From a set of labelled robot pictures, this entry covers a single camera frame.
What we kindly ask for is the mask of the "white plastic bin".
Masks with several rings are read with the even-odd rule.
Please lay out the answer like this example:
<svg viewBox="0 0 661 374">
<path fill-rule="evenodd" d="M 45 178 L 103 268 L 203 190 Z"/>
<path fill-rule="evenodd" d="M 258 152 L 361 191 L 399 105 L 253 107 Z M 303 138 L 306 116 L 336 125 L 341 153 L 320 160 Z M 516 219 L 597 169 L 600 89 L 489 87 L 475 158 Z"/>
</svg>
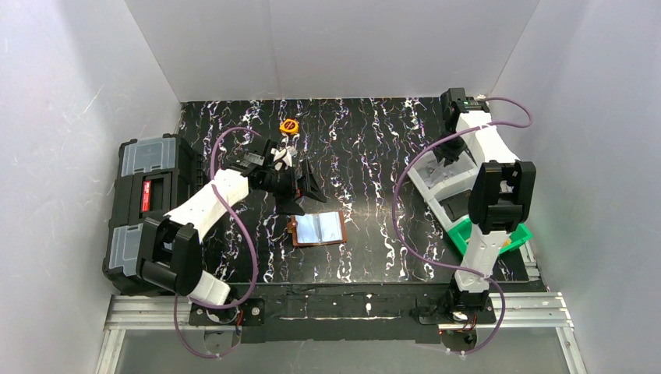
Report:
<svg viewBox="0 0 661 374">
<path fill-rule="evenodd" d="M 471 191 L 466 190 L 446 199 L 431 198 L 426 201 L 444 231 L 450 231 L 468 218 L 470 194 Z"/>
<path fill-rule="evenodd" d="M 466 152 L 451 164 L 438 161 L 429 152 L 413 164 L 407 176 L 425 201 L 441 201 L 471 190 L 477 172 L 478 167 Z"/>
</svg>

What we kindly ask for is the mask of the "black toolbox with clear lids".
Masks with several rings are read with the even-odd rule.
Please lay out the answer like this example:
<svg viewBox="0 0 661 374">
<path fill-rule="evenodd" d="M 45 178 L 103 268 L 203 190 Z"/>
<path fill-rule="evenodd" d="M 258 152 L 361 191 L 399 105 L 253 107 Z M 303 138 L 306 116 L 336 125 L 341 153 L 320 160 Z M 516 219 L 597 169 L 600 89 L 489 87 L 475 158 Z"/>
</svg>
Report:
<svg viewBox="0 0 661 374">
<path fill-rule="evenodd" d="M 209 178 L 202 156 L 183 137 L 131 139 L 118 149 L 118 171 L 102 263 L 103 275 L 122 295 L 164 295 L 140 279 L 136 261 L 144 219 L 161 218 L 197 193 Z"/>
</svg>

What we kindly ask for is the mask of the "orange round cap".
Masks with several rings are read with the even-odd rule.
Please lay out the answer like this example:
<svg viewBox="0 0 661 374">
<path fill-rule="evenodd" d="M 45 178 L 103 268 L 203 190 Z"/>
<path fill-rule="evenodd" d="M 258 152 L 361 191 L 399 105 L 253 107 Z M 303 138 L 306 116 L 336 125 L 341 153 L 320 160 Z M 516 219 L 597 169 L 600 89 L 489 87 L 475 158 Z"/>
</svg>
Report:
<svg viewBox="0 0 661 374">
<path fill-rule="evenodd" d="M 286 118 L 279 126 L 279 131 L 288 136 L 299 133 L 299 122 L 293 118 Z"/>
</svg>

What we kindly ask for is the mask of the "green plastic bin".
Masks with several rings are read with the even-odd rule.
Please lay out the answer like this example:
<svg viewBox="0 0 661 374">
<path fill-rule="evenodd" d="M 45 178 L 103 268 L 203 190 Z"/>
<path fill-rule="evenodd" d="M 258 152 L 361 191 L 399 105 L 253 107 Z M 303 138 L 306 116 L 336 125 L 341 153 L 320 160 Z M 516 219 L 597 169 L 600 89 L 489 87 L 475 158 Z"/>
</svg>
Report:
<svg viewBox="0 0 661 374">
<path fill-rule="evenodd" d="M 462 255 L 465 254 L 468 248 L 471 230 L 472 222 L 468 217 L 463 217 L 458 221 L 458 224 L 448 232 L 449 238 Z M 532 238 L 533 233 L 528 227 L 525 224 L 519 224 L 517 229 L 510 233 L 509 239 L 501 246 L 500 255 L 519 249 Z"/>
</svg>

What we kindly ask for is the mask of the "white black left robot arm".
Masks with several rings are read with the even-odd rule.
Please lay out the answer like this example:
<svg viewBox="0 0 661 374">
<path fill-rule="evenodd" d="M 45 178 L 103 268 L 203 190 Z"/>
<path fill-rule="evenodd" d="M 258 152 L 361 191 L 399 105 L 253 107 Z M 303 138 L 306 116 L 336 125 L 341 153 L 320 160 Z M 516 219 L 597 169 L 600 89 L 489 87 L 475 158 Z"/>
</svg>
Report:
<svg viewBox="0 0 661 374">
<path fill-rule="evenodd" d="M 255 136 L 227 166 L 212 166 L 210 181 L 183 204 L 159 219 L 146 218 L 136 260 L 137 277 L 209 309 L 230 309 L 246 301 L 259 274 L 253 241 L 247 240 L 253 265 L 249 290 L 230 302 L 230 286 L 203 268 L 203 240 L 225 214 L 246 232 L 232 207 L 254 190 L 271 194 L 279 215 L 302 215 L 298 203 L 302 197 L 325 203 L 327 197 L 308 160 L 295 166 L 292 153 L 291 148 Z"/>
</svg>

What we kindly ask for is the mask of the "white card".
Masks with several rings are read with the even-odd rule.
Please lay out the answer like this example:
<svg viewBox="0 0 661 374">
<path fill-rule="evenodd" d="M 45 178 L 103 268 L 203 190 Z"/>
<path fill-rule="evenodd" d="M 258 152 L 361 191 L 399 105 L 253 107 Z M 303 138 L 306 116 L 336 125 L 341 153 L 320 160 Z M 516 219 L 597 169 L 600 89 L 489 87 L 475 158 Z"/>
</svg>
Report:
<svg viewBox="0 0 661 374">
<path fill-rule="evenodd" d="M 426 165 L 427 175 L 424 178 L 425 183 L 431 189 L 435 184 L 444 180 L 444 166 L 438 163 L 428 163 Z"/>
</svg>

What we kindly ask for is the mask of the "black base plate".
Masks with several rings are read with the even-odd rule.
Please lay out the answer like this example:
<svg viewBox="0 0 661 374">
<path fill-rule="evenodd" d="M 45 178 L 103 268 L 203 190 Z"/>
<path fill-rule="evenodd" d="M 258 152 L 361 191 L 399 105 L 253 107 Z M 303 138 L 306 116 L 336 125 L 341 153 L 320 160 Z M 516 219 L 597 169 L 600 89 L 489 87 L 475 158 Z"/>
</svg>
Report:
<svg viewBox="0 0 661 374">
<path fill-rule="evenodd" d="M 497 321 L 482 311 L 452 312 L 447 284 L 258 284 L 242 304 L 209 309 L 194 303 L 189 324 L 228 326 L 244 344 L 316 340 L 413 340 L 436 343 L 441 330 L 473 333 Z"/>
</svg>

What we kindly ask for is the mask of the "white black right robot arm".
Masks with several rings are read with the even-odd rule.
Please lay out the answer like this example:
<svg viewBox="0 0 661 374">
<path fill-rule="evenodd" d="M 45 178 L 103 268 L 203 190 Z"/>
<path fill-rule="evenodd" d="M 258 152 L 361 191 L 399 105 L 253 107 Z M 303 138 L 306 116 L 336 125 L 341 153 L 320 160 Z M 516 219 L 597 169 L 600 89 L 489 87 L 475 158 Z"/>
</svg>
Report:
<svg viewBox="0 0 661 374">
<path fill-rule="evenodd" d="M 500 249 L 528 218 L 536 167 L 510 151 L 491 123 L 485 100 L 450 88 L 440 103 L 444 127 L 455 138 L 438 146 L 437 155 L 449 166 L 468 151 L 478 168 L 467 207 L 471 235 L 446 300 L 448 310 L 468 314 L 485 309 Z"/>
</svg>

